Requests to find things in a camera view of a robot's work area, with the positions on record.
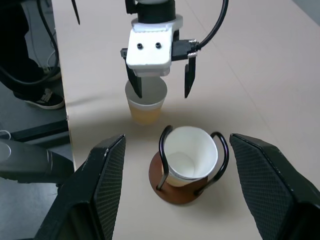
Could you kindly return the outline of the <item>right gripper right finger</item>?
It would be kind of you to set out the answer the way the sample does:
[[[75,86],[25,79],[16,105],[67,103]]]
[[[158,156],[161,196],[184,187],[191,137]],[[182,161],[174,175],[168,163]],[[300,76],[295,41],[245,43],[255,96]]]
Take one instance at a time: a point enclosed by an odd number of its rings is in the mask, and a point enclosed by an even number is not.
[[[233,133],[241,190],[262,240],[320,240],[320,191],[275,146]]]

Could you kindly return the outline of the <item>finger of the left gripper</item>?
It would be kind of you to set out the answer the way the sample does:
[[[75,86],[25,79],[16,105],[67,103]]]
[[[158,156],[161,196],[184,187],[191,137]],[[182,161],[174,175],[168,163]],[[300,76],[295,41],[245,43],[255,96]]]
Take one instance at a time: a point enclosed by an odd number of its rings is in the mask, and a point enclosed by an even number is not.
[[[128,76],[128,80],[133,87],[134,92],[139,98],[142,98],[142,79],[135,75],[134,71],[128,67],[126,64],[126,72]]]
[[[184,68],[184,98],[186,99],[192,89],[196,77],[196,55],[188,57],[188,63]]]

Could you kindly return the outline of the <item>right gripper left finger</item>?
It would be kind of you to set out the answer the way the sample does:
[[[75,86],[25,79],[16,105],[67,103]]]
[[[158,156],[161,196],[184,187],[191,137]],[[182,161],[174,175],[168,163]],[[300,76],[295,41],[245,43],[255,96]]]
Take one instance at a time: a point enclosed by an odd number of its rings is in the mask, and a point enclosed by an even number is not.
[[[62,185],[34,240],[112,240],[125,151],[123,134],[93,147]]]

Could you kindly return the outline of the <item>white and tan paper cup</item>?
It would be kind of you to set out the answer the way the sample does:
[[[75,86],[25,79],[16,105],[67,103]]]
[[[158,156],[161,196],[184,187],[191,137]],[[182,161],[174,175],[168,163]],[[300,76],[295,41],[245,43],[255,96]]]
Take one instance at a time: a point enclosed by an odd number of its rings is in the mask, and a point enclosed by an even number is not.
[[[193,171],[186,171],[183,173],[178,173],[173,170],[169,170],[169,175],[166,178],[166,183],[173,187],[183,187],[185,185],[195,183],[197,181],[207,179],[208,175],[201,175],[200,177],[196,177]]]
[[[164,141],[164,154],[169,175],[185,182],[207,177],[218,162],[218,149],[213,138],[193,126],[175,128]]]
[[[131,83],[125,85],[125,94],[132,119],[140,125],[150,125],[157,121],[168,93],[165,81],[160,77],[141,79],[142,97],[138,97]]]

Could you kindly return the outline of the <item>dark glossy rounded shape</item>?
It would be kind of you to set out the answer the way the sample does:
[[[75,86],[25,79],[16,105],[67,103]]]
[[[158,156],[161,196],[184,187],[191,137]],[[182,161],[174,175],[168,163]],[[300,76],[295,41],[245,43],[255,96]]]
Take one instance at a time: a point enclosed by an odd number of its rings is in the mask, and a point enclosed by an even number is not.
[[[73,162],[64,156],[36,145],[0,139],[0,178],[61,185],[73,173]]]

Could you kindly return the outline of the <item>black white-striped sneaker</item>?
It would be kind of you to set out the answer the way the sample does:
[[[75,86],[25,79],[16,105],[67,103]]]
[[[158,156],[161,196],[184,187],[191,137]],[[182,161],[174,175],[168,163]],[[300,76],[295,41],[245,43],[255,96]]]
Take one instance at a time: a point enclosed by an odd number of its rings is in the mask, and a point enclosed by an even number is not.
[[[16,98],[44,110],[58,110],[65,106],[64,98],[50,88],[32,88],[23,93],[13,92],[13,94]]]

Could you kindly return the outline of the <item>person's dark trousers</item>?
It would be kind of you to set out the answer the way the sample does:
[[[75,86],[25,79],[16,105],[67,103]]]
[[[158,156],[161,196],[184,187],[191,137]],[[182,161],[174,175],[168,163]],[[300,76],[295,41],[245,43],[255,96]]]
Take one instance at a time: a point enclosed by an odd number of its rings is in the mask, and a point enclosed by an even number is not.
[[[0,9],[0,66],[22,82],[36,82],[44,72],[29,57],[25,35],[28,21],[21,4]]]

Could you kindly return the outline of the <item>black metal table frame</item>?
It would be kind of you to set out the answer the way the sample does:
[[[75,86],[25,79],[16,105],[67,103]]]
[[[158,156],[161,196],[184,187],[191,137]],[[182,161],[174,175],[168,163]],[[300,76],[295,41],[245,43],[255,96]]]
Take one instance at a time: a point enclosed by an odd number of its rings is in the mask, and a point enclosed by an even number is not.
[[[18,142],[29,142],[69,131],[66,119],[11,133],[11,138]]]

